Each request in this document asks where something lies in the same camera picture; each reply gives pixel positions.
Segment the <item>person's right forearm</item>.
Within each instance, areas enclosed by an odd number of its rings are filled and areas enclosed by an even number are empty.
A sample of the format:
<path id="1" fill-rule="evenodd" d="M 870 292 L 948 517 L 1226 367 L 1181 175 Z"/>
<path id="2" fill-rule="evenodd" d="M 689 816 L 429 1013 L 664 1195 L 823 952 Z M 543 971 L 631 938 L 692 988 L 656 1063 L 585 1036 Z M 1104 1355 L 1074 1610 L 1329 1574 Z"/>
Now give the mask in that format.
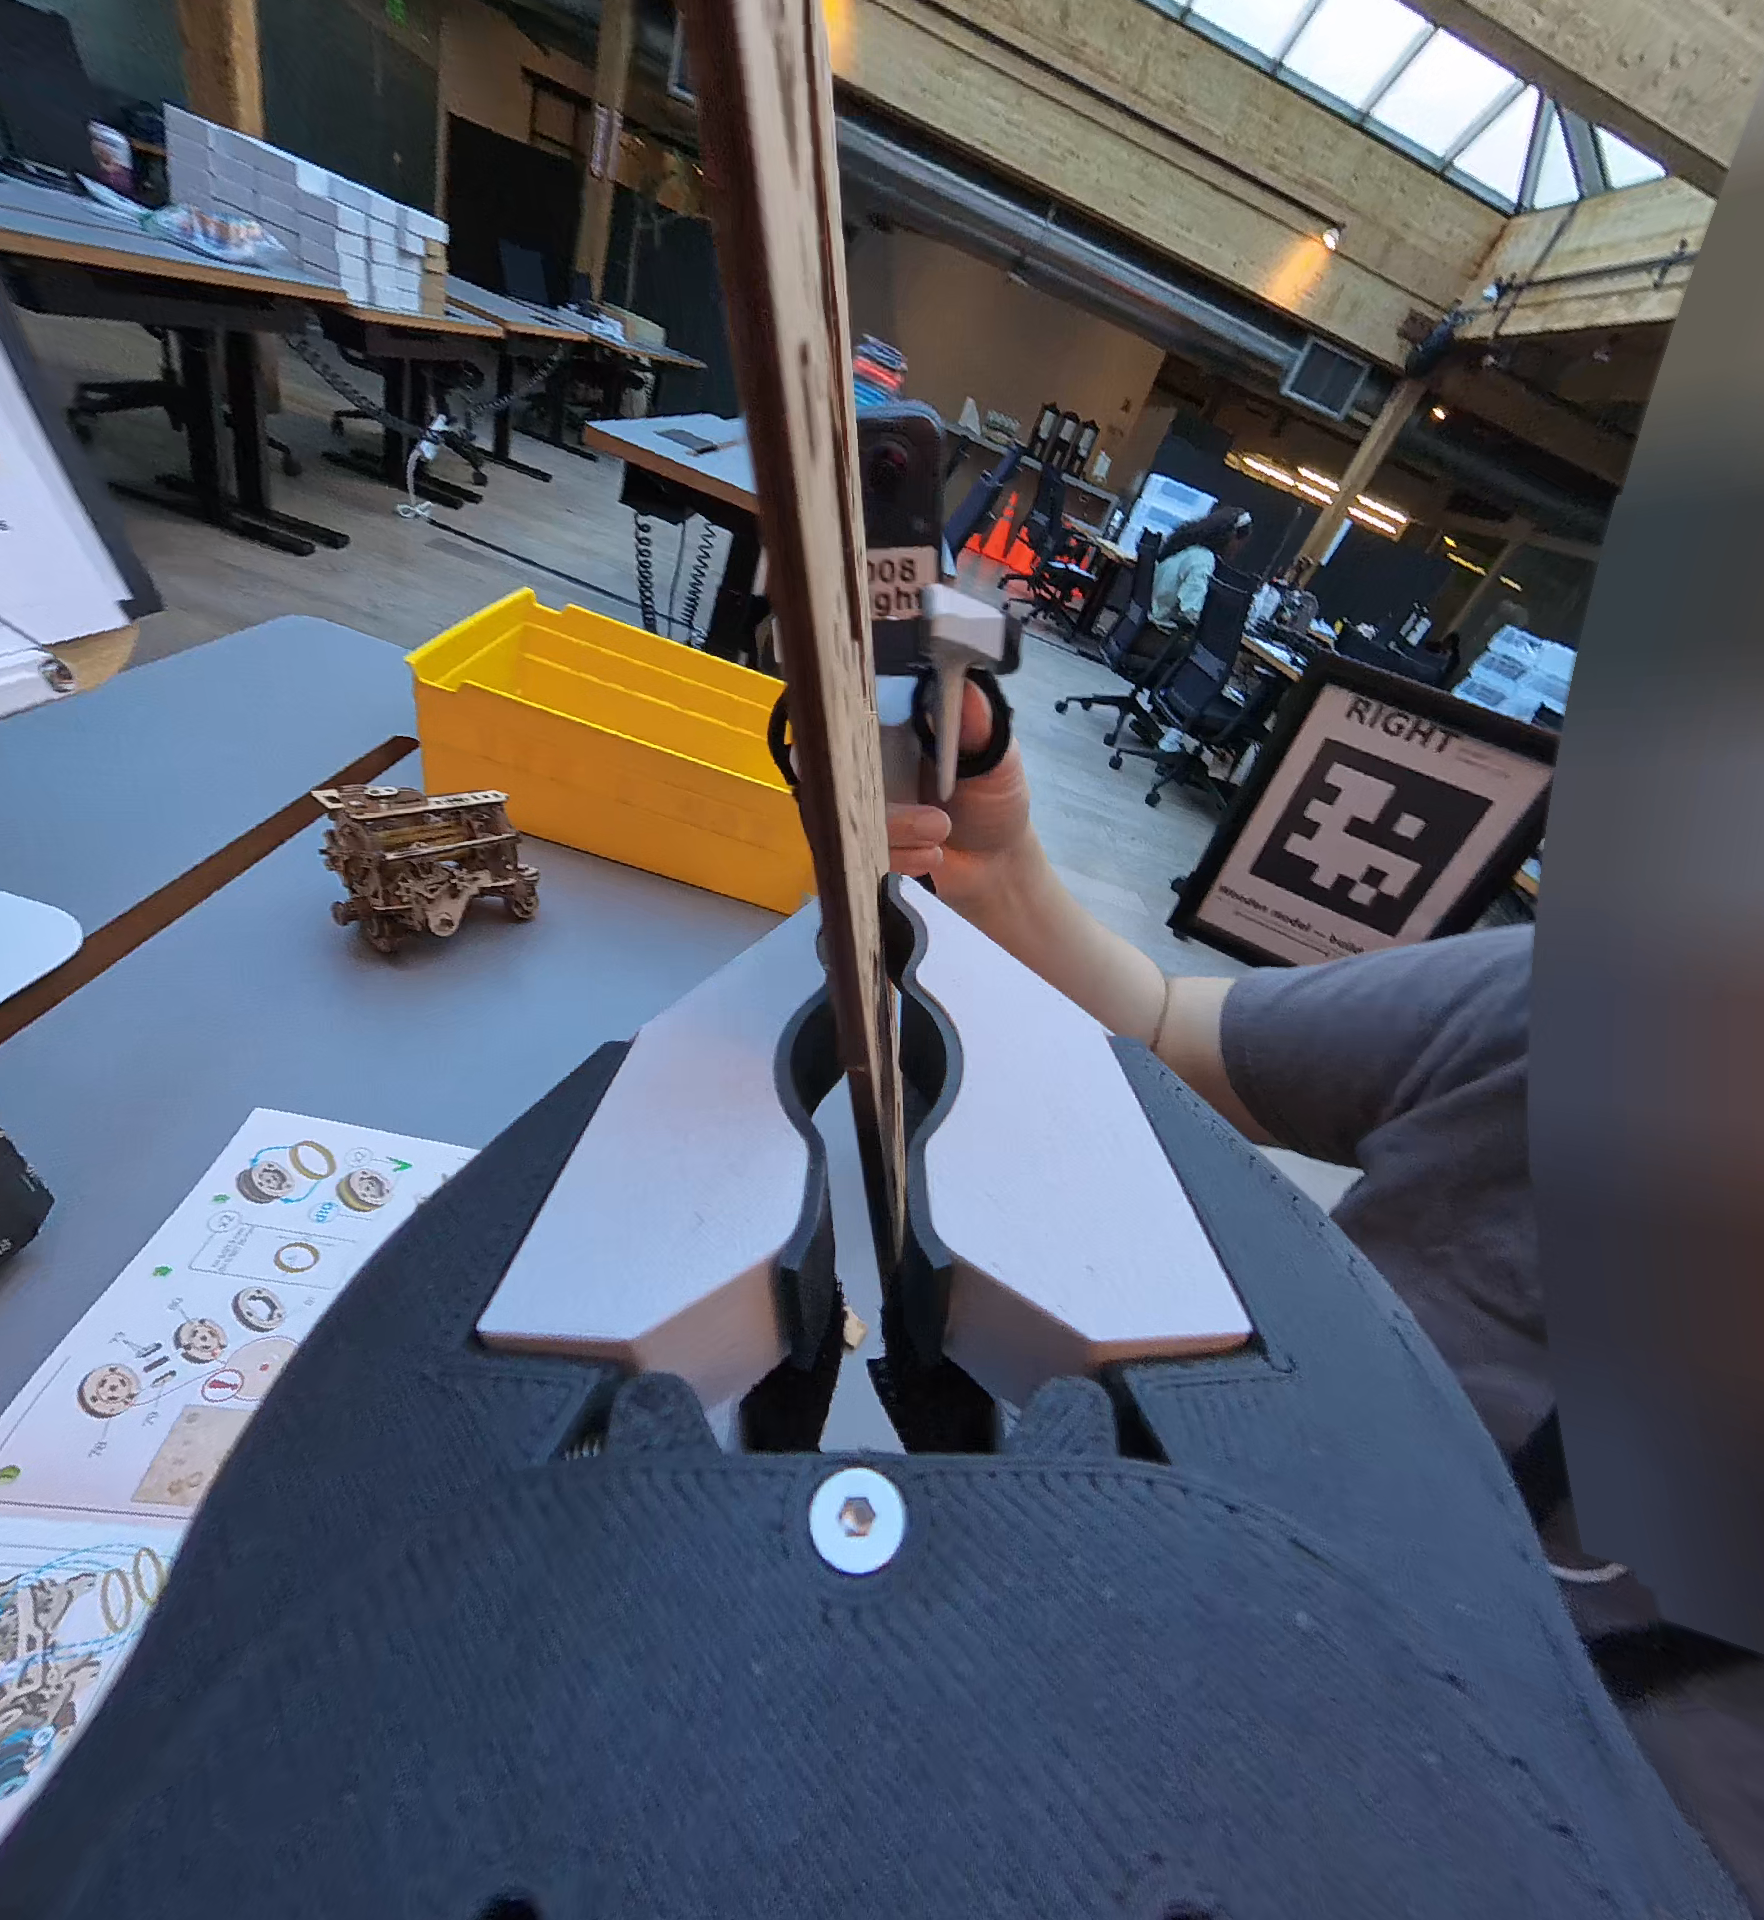
<path id="1" fill-rule="evenodd" d="M 940 898 L 977 932 L 1099 1020 L 1138 1041 L 1246 1140 L 1279 1145 L 1238 1095 L 1223 1043 L 1229 976 L 1167 975 L 1104 929 L 1056 875 L 1034 838 L 1014 852 L 960 855 L 935 875 Z"/>

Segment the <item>grey desk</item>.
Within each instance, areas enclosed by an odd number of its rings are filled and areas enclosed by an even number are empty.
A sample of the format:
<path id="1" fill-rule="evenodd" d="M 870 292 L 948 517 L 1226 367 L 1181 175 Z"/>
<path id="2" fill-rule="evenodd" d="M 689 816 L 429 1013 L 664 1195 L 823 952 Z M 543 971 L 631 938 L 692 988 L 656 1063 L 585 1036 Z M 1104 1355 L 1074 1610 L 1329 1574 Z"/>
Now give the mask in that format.
<path id="1" fill-rule="evenodd" d="M 0 1124 L 55 1198 L 0 1273 L 0 1417 L 250 1112 L 484 1149 L 777 922 L 578 852 L 533 861 L 533 922 L 383 958 L 330 922 L 305 829 L 0 1046 Z"/>

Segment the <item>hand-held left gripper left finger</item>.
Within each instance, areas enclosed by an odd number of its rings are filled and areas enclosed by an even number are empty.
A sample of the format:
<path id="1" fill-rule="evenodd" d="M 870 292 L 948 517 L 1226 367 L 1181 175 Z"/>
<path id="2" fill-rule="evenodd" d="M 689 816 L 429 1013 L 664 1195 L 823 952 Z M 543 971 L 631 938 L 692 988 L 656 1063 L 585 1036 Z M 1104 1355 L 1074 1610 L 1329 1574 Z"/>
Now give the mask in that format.
<path id="1" fill-rule="evenodd" d="M 818 1448 L 842 1368 L 842 1077 L 804 903 L 620 1052 L 477 1322 L 490 1352 L 684 1380 L 742 1448 Z"/>

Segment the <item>framed marker sign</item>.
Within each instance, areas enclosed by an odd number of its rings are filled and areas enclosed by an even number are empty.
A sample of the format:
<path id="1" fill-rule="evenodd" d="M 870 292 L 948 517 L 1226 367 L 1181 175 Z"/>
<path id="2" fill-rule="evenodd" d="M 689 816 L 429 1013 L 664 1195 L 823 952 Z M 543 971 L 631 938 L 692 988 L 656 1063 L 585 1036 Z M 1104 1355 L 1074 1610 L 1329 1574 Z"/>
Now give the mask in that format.
<path id="1" fill-rule="evenodd" d="M 1310 659 L 1167 927 L 1262 968 L 1469 932 L 1543 845 L 1559 749 L 1452 693 Z"/>

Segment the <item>dark computer monitor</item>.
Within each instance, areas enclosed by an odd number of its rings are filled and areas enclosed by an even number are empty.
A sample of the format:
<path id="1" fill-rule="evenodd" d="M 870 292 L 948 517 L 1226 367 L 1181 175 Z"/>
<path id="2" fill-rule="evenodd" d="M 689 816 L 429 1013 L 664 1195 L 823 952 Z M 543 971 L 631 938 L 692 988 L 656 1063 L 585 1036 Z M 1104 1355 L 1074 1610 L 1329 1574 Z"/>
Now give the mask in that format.
<path id="1" fill-rule="evenodd" d="M 0 128 L 11 155 L 88 175 L 97 109 L 71 24 L 57 12 L 0 2 Z"/>

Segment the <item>yellow plastic bin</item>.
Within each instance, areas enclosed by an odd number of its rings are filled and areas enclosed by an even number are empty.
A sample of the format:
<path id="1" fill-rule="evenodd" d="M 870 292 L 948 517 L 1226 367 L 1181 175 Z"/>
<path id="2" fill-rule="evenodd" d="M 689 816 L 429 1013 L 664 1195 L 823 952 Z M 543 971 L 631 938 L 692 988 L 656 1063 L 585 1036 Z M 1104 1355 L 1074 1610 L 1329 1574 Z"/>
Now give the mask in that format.
<path id="1" fill-rule="evenodd" d="M 501 790 L 522 835 L 778 916 L 815 896 L 769 749 L 778 680 L 533 590 L 407 667 L 431 790 Z"/>

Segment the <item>background desk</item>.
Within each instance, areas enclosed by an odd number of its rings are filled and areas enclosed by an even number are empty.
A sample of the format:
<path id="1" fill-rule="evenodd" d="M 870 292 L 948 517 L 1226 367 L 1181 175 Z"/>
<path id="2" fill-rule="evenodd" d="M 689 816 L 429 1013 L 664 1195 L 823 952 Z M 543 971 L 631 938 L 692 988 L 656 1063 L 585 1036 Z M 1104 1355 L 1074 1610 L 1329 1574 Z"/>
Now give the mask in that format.
<path id="1" fill-rule="evenodd" d="M 349 539 L 281 512 L 270 497 L 270 413 L 258 344 L 305 338 L 343 292 L 297 269 L 223 265 L 117 221 L 50 183 L 0 175 L 0 270 L 30 313 L 140 328 L 169 344 L 174 379 L 140 385 L 134 412 L 164 412 L 186 471 L 113 494 L 291 557 Z"/>
<path id="2" fill-rule="evenodd" d="M 439 315 L 367 302 L 325 304 L 323 335 L 349 372 L 379 383 L 370 399 L 351 399 L 328 422 L 323 459 L 344 473 L 399 489 L 407 454 L 438 416 L 450 416 L 444 449 L 457 464 L 453 480 L 433 480 L 429 500 L 477 505 L 495 475 L 540 486 L 550 468 L 511 453 L 516 412 L 540 403 L 558 416 L 578 372 L 607 377 L 618 392 L 637 372 L 705 372 L 677 350 L 612 341 L 583 318 L 514 300 L 455 283 L 455 300 Z"/>
<path id="3" fill-rule="evenodd" d="M 631 515 L 644 627 L 666 637 L 682 627 L 689 645 L 762 668 L 769 603 L 745 422 L 715 416 L 590 419 L 583 427 L 583 449 L 617 461 L 623 471 L 618 502 Z M 726 561 L 715 563 L 712 541 L 703 541 L 693 561 L 679 561 L 657 583 L 650 523 L 689 519 L 726 532 Z"/>

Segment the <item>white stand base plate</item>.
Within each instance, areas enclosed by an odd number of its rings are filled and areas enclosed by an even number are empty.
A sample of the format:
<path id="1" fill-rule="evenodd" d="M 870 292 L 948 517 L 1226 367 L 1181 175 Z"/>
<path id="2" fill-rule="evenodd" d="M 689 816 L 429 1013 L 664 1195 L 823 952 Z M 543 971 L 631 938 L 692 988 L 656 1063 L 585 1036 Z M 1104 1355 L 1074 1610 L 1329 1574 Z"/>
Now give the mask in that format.
<path id="1" fill-rule="evenodd" d="M 0 721 L 0 891 L 84 935 L 415 728 L 403 652 L 282 615 Z"/>

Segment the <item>pile of white packets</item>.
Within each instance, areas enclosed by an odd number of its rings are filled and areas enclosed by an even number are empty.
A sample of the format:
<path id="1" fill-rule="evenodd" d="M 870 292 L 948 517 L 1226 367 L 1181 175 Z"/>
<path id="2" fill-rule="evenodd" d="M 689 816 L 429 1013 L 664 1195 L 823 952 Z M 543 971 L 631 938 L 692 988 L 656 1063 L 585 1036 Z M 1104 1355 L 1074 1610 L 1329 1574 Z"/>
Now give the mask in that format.
<path id="1" fill-rule="evenodd" d="M 1570 647 L 1510 624 L 1493 631 L 1452 693 L 1471 709 L 1559 732 L 1572 668 Z"/>

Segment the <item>person's right hand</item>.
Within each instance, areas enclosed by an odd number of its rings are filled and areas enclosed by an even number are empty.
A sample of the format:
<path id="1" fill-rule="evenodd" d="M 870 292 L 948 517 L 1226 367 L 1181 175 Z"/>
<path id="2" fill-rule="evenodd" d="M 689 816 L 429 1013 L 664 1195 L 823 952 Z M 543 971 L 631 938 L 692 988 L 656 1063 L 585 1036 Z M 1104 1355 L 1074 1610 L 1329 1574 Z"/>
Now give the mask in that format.
<path id="1" fill-rule="evenodd" d="M 890 872 L 932 884 L 940 900 L 993 940 L 1021 927 L 1047 878 L 1014 743 L 988 773 L 957 780 L 943 804 L 887 804 L 884 832 Z"/>

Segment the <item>laser-cut wooden parts sheet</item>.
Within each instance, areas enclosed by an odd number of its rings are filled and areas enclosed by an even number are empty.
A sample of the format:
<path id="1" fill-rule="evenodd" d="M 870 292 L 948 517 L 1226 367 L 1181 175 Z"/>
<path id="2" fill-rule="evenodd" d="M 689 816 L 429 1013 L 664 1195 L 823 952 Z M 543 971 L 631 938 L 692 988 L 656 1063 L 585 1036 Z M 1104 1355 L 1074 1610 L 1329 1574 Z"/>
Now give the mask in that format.
<path id="1" fill-rule="evenodd" d="M 888 847 L 854 471 L 847 265 L 818 5 L 682 7 L 748 429 L 799 812 L 882 1279 L 907 1231 Z"/>

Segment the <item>person's grey t-shirt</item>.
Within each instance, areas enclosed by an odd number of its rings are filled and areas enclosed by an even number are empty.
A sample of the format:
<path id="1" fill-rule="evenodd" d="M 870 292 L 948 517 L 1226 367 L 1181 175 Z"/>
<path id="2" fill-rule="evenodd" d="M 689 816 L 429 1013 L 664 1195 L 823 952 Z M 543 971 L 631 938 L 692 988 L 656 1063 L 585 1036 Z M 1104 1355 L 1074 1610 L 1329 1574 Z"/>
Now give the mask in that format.
<path id="1" fill-rule="evenodd" d="M 1332 1220 L 1506 1456 L 1554 1410 L 1527 1091 L 1533 927 L 1236 980 L 1227 1083 L 1281 1149 L 1357 1181 Z"/>

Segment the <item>black office chair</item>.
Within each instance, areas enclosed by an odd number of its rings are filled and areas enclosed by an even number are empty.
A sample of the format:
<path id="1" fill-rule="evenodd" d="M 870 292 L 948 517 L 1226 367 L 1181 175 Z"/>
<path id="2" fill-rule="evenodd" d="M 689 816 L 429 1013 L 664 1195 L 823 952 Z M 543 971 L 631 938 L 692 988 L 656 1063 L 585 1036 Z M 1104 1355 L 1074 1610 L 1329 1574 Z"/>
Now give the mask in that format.
<path id="1" fill-rule="evenodd" d="M 1254 667 L 1246 649 L 1255 583 L 1236 567 L 1216 565 L 1202 611 L 1176 627 L 1158 657 L 1118 693 L 1070 695 L 1055 714 L 1109 714 L 1102 745 L 1110 771 L 1141 760 L 1151 777 L 1142 805 L 1158 809 L 1171 792 L 1194 790 L 1205 807 L 1223 812 L 1233 773 L 1259 745 L 1279 706 L 1282 683 L 1268 675 L 1240 687 Z"/>

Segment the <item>small wooden mechanical model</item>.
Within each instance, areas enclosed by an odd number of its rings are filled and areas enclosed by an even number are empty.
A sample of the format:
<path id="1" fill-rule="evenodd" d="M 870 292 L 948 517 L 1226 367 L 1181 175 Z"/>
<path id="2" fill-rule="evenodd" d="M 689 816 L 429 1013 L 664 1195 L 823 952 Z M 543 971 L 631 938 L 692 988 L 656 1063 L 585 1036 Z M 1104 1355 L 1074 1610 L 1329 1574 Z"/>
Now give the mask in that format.
<path id="1" fill-rule="evenodd" d="M 343 886 L 328 916 L 359 930 L 367 949 L 391 955 L 402 940 L 447 940 L 477 900 L 500 902 L 516 922 L 536 916 L 540 875 L 521 855 L 503 792 L 336 782 L 310 800 L 325 822 L 323 863 Z"/>

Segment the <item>stack of white boxes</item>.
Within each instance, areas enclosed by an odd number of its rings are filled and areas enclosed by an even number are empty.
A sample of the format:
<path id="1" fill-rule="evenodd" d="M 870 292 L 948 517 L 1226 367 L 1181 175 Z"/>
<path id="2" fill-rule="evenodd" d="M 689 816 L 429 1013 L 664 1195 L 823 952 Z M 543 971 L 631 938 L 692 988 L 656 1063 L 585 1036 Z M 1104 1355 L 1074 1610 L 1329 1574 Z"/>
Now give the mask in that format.
<path id="1" fill-rule="evenodd" d="M 444 318 L 447 227 L 431 212 L 175 106 L 164 109 L 164 145 L 186 245 L 312 276 L 359 308 Z"/>

